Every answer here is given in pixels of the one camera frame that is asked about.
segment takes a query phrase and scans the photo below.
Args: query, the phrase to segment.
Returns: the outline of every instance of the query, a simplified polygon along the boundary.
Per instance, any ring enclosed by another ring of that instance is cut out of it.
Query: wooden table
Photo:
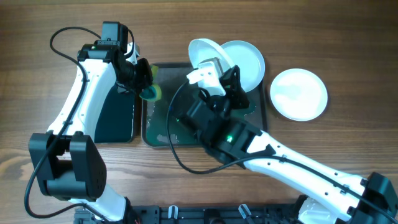
[[[150,63],[186,62],[189,42],[207,37],[221,44],[229,40],[254,44],[267,60],[268,88],[289,68],[316,73],[329,92],[326,111],[299,123],[270,109],[270,133],[339,170],[364,177],[380,172],[398,190],[396,1],[159,1],[2,2],[0,223],[72,222],[73,212],[33,220],[24,211],[25,186],[33,170],[27,142],[32,133],[47,130],[75,79],[76,66],[50,50],[50,36],[66,26],[100,33],[103,21],[127,25]],[[70,31],[56,38],[55,47],[76,55],[94,40],[85,32]],[[98,148],[108,168],[108,183],[133,205],[254,205],[293,202],[300,194],[278,180],[238,167],[211,175],[189,174],[169,150],[148,148],[139,136],[130,144]],[[202,149],[178,153],[196,169],[218,165]],[[48,213],[68,203],[42,196],[34,184],[30,204],[35,212]]]

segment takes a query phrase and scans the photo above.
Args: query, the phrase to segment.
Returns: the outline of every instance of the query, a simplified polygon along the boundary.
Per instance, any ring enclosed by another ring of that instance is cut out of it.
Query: black cable
[[[132,34],[131,30],[129,30],[131,39],[132,39],[132,48],[128,54],[126,54],[126,58],[129,58],[132,56],[132,53],[134,52],[134,48],[136,46],[136,41],[134,40],[134,35]]]
[[[370,202],[369,200],[365,199],[364,197],[362,197],[361,195],[357,194],[356,192],[352,191],[351,189],[349,189],[349,187],[345,187],[344,185],[340,184],[339,182],[333,180],[332,178],[326,176],[325,174],[320,173],[317,170],[312,169],[309,166],[306,166],[304,164],[301,164],[299,162],[293,161],[291,159],[288,158],[284,158],[284,157],[280,157],[280,156],[251,156],[251,157],[245,157],[242,159],[238,159],[235,160],[233,162],[230,162],[228,164],[219,166],[219,167],[215,167],[212,169],[208,169],[208,170],[203,170],[203,171],[197,171],[197,170],[193,170],[189,167],[187,167],[186,165],[184,165],[180,158],[178,158],[177,153],[175,152],[175,149],[173,147],[172,141],[171,141],[171,137],[170,137],[170,131],[169,131],[169,120],[170,120],[170,111],[172,111],[173,107],[173,102],[176,99],[176,97],[178,96],[178,94],[180,93],[181,89],[188,83],[185,82],[183,85],[180,86],[180,88],[178,88],[177,92],[174,94],[170,105],[169,105],[169,110],[167,111],[167,116],[166,116],[166,134],[167,134],[167,140],[169,141],[169,146],[170,146],[170,150],[172,151],[172,154],[174,155],[175,160],[178,162],[178,164],[185,169],[186,171],[192,173],[192,174],[210,174],[210,173],[214,173],[220,170],[223,170],[225,168],[228,168],[230,166],[236,165],[236,164],[240,164],[242,162],[246,162],[246,161],[250,161],[252,159],[275,159],[278,161],[284,161],[284,162],[288,162],[292,165],[295,165],[297,167],[300,167],[302,169],[305,169],[319,177],[321,177],[322,179],[326,180],[327,182],[333,184],[333,186],[340,188],[342,191],[351,194],[352,196],[356,197],[357,199],[359,199],[360,201],[362,201],[363,203],[365,203],[366,205],[368,205],[369,207],[375,209],[375,211],[381,213],[382,215],[384,215],[388,220],[390,220],[392,223],[398,224],[398,221],[392,217],[390,214],[388,214],[387,212],[385,212],[384,210],[382,210],[381,208],[379,208],[378,206],[376,206],[375,204],[373,204],[372,202]]]
[[[199,87],[199,90],[201,90],[202,92],[204,92],[205,96],[206,96],[206,100],[210,100],[210,93],[209,91],[207,91],[207,89]]]
[[[82,98],[82,96],[83,96],[83,94],[84,94],[85,87],[86,87],[87,74],[86,74],[86,71],[85,71],[85,69],[83,68],[83,66],[82,66],[77,60],[75,60],[75,59],[71,58],[70,56],[67,56],[67,55],[65,55],[65,54],[63,54],[63,53],[61,53],[61,52],[59,52],[59,51],[58,51],[57,49],[55,49],[54,46],[53,46],[53,40],[54,40],[54,38],[55,38],[59,33],[61,33],[62,31],[70,30],[70,29],[84,30],[84,31],[87,31],[87,32],[89,32],[89,33],[91,33],[91,34],[97,36],[98,38],[101,38],[101,36],[99,36],[99,35],[96,34],[95,32],[93,32],[93,31],[91,31],[91,30],[89,30],[89,29],[86,29],[86,28],[82,28],[82,27],[65,27],[65,28],[63,28],[63,29],[60,29],[60,30],[56,31],[56,32],[51,36],[51,39],[50,39],[50,48],[51,48],[51,50],[53,50],[56,54],[58,54],[58,55],[60,55],[60,56],[62,56],[62,57],[65,57],[66,59],[68,59],[68,60],[72,61],[73,63],[75,63],[75,64],[79,67],[79,69],[81,70],[81,73],[83,74],[83,79],[82,79],[82,81],[81,81],[81,89],[80,89],[79,95],[77,96],[76,101],[75,101],[75,103],[73,104],[72,109],[70,110],[68,117],[66,118],[66,120],[65,120],[65,122],[64,122],[64,124],[63,124],[63,126],[62,126],[62,128],[61,128],[61,130],[58,132],[57,137],[55,137],[55,139],[51,142],[51,144],[50,144],[50,146],[47,148],[45,154],[42,156],[42,158],[40,159],[39,163],[37,163],[37,166],[35,167],[35,169],[34,169],[32,175],[30,176],[30,179],[29,179],[28,184],[27,184],[27,186],[26,186],[25,198],[24,198],[25,210],[26,210],[26,212],[27,212],[30,216],[32,216],[32,217],[34,217],[34,218],[51,218],[51,217],[54,217],[54,216],[56,216],[56,215],[59,215],[59,214],[61,214],[61,213],[63,213],[63,212],[66,212],[67,210],[70,210],[70,209],[72,209],[72,208],[79,207],[79,206],[82,206],[82,207],[84,207],[85,209],[89,210],[91,213],[93,213],[93,214],[95,214],[95,215],[97,215],[97,216],[99,216],[99,217],[101,217],[101,218],[104,218],[100,213],[98,213],[97,211],[93,210],[92,208],[90,208],[89,206],[87,206],[85,203],[76,203],[76,204],[67,206],[67,207],[65,207],[65,208],[63,208],[63,209],[61,209],[61,210],[59,210],[59,211],[57,211],[57,212],[53,212],[53,213],[48,214],[48,215],[38,215],[38,214],[34,213],[34,212],[30,209],[30,206],[29,206],[29,195],[30,195],[30,190],[32,189],[33,181],[34,181],[34,179],[36,178],[38,171],[39,171],[40,168],[42,167],[42,165],[43,165],[43,163],[44,163],[44,160],[46,160],[46,158],[49,156],[49,154],[53,153],[53,151],[54,151],[54,149],[55,149],[56,143],[57,143],[58,140],[62,137],[62,134],[65,132],[65,130],[68,128],[68,125],[70,124],[70,121],[72,120],[72,117],[73,117],[73,115],[75,114],[75,111],[76,111],[76,109],[77,109],[77,107],[78,107],[78,105],[79,105],[79,103],[80,103],[80,100],[81,100],[81,98]]]

